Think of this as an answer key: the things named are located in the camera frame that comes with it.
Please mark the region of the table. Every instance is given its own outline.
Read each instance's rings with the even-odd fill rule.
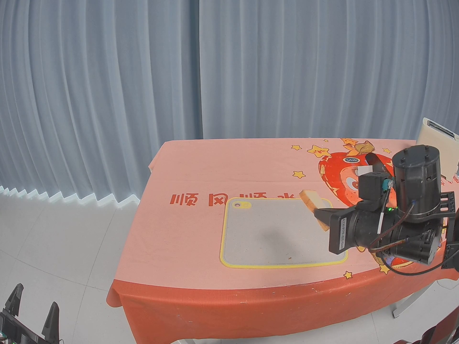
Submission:
[[[325,204],[352,205],[365,154],[377,153],[392,170],[391,157],[414,143],[165,143],[150,164],[107,303],[123,306],[137,343],[169,344],[311,330],[368,314],[437,279],[457,280],[454,270],[394,274],[362,248],[330,255],[328,232],[299,198],[312,189]],[[442,190],[459,191],[459,179],[444,181]],[[406,272],[425,269],[389,262]]]

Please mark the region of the orange tablecloth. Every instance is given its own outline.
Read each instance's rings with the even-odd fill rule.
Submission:
[[[392,170],[407,140],[259,139],[165,143],[150,164],[107,303],[123,306],[139,344],[284,335],[350,320],[437,279],[402,277],[352,248],[336,265],[231,268],[220,259],[233,197],[299,198],[313,189],[334,207],[357,201],[357,166],[373,151]],[[459,191],[459,179],[443,182]],[[443,257],[442,246],[433,264]],[[426,267],[395,259],[406,272]]]

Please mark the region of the floor tile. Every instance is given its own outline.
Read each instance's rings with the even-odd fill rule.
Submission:
[[[89,276],[89,286],[110,289],[137,206],[137,203],[130,202],[116,210],[95,259]]]
[[[41,335],[51,303],[55,301],[59,305],[60,338],[71,343],[85,286],[54,277],[16,260],[0,302],[6,301],[18,283],[24,286],[18,319]]]
[[[448,290],[434,283],[398,318],[393,306],[372,313],[380,344],[398,340],[420,340],[422,334],[438,324],[459,305],[459,289]]]
[[[339,324],[325,326],[304,333],[269,338],[224,339],[222,344],[376,344],[375,326],[371,314],[345,321]]]
[[[10,277],[11,270],[13,269],[14,261],[14,257],[0,251],[0,298],[4,296],[3,292],[8,282],[8,278]],[[3,308],[3,303],[3,301],[0,301],[0,310]]]
[[[100,244],[116,210],[58,200],[43,210],[18,259],[50,274],[80,284],[88,282]]]
[[[135,344],[123,308],[108,306],[107,292],[86,287],[72,344]]]
[[[451,280],[451,279],[440,279],[437,280],[437,283],[446,289],[452,290],[459,286],[459,280]]]
[[[0,194],[0,249],[17,257],[46,200]]]

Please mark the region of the curtain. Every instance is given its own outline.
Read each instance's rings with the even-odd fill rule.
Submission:
[[[163,142],[459,132],[458,0],[0,0],[0,185],[141,197]]]
[[[139,198],[202,137],[198,0],[0,0],[0,185]]]
[[[205,138],[459,131],[458,0],[200,0]]]

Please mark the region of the white label sticker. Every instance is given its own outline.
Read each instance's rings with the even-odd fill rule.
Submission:
[[[344,249],[344,244],[346,243],[346,222],[347,218],[341,219],[340,225],[340,250]]]

